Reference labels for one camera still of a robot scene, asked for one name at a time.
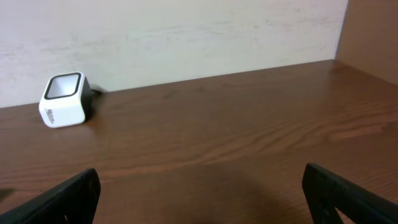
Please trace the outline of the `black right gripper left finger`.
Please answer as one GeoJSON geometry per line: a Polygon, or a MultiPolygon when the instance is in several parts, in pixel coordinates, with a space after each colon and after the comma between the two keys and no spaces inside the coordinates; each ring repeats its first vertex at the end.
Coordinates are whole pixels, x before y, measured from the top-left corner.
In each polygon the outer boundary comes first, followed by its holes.
{"type": "Polygon", "coordinates": [[[1,224],[92,224],[101,192],[95,169],[87,169],[1,215],[1,224]]]}

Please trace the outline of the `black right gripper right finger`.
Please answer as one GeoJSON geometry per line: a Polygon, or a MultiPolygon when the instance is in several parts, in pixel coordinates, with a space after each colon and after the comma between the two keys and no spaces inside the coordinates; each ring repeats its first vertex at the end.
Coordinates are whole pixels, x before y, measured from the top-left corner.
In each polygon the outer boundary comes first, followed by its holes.
{"type": "Polygon", "coordinates": [[[302,188],[314,223],[342,223],[342,212],[354,223],[397,224],[397,204],[332,172],[308,163],[302,188]]]}

